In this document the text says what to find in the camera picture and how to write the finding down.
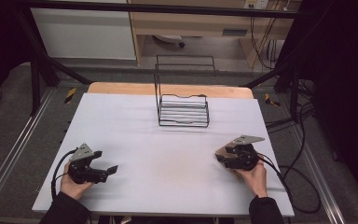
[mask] white table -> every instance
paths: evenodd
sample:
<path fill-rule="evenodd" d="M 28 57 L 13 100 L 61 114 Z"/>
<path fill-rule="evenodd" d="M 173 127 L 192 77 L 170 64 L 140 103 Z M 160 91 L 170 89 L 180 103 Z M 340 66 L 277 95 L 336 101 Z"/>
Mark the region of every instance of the white table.
<path fill-rule="evenodd" d="M 253 99 L 208 98 L 208 128 L 158 126 L 154 95 L 86 93 L 34 203 L 46 212 L 50 180 L 67 151 L 87 143 L 101 150 L 91 167 L 118 165 L 106 183 L 88 190 L 81 202 L 101 215 L 241 217 L 254 198 L 214 152 L 241 134 L 260 136 L 255 149 L 276 163 L 258 102 Z M 278 177 L 268 169 L 268 196 L 284 216 L 293 208 Z"/>

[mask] sleeve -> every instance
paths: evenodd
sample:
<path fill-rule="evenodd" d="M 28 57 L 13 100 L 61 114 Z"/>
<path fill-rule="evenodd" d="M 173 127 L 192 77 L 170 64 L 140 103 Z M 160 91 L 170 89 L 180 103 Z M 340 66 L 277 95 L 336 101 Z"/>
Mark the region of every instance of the sleeve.
<path fill-rule="evenodd" d="M 40 224 L 84 224 L 90 211 L 83 204 L 60 192 Z"/>
<path fill-rule="evenodd" d="M 274 199 L 259 198 L 257 195 L 249 205 L 252 224 L 284 224 L 279 207 Z"/>

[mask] black controller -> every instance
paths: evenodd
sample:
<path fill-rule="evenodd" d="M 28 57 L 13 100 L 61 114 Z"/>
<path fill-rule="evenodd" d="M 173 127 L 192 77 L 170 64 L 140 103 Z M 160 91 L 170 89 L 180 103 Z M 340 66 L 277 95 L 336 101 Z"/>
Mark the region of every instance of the black controller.
<path fill-rule="evenodd" d="M 226 152 L 237 155 L 235 158 L 225 158 L 224 156 L 216 155 L 217 160 L 225 164 L 226 168 L 251 171 L 259 161 L 259 157 L 252 144 L 226 147 Z"/>
<path fill-rule="evenodd" d="M 216 154 L 216 158 L 218 161 L 225 164 L 226 168 L 251 171 L 255 168 L 258 161 L 260 160 L 252 143 L 263 140 L 264 138 L 261 137 L 242 135 L 232 142 L 234 147 L 226 147 L 226 152 L 229 154 L 235 154 L 236 157 L 226 158 L 222 155 Z"/>
<path fill-rule="evenodd" d="M 85 182 L 99 183 L 106 182 L 109 175 L 115 174 L 117 166 L 113 166 L 107 170 L 97 170 L 90 167 L 91 161 L 102 156 L 101 151 L 92 152 L 92 150 L 83 144 L 77 149 L 69 164 L 68 175 L 77 183 Z"/>

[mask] wire rack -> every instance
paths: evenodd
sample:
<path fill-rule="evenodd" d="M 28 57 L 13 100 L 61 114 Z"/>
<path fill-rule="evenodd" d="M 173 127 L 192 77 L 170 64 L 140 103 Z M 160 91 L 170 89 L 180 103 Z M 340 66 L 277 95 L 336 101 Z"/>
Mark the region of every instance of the wire rack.
<path fill-rule="evenodd" d="M 161 90 L 164 76 L 215 76 L 213 57 L 158 55 L 154 75 L 158 125 L 207 128 L 210 122 L 207 96 L 164 94 Z"/>

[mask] human hand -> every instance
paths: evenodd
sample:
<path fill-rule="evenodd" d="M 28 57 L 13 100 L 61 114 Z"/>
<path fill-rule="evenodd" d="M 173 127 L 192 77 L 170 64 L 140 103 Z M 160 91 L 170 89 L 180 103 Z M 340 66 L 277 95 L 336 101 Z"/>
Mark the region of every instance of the human hand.
<path fill-rule="evenodd" d="M 94 185 L 94 183 L 91 182 L 86 182 L 84 184 L 75 183 L 75 181 L 72 180 L 71 176 L 68 175 L 70 163 L 71 162 L 68 161 L 65 164 L 65 168 L 63 171 L 64 175 L 62 176 L 61 179 L 61 192 L 75 200 L 79 200 L 83 195 L 83 193 L 87 189 L 91 188 Z"/>
<path fill-rule="evenodd" d="M 268 196 L 267 170 L 262 161 L 258 161 L 255 168 L 251 171 L 241 169 L 236 169 L 235 171 L 245 179 L 247 186 L 251 189 L 254 195 L 257 195 L 259 198 Z"/>

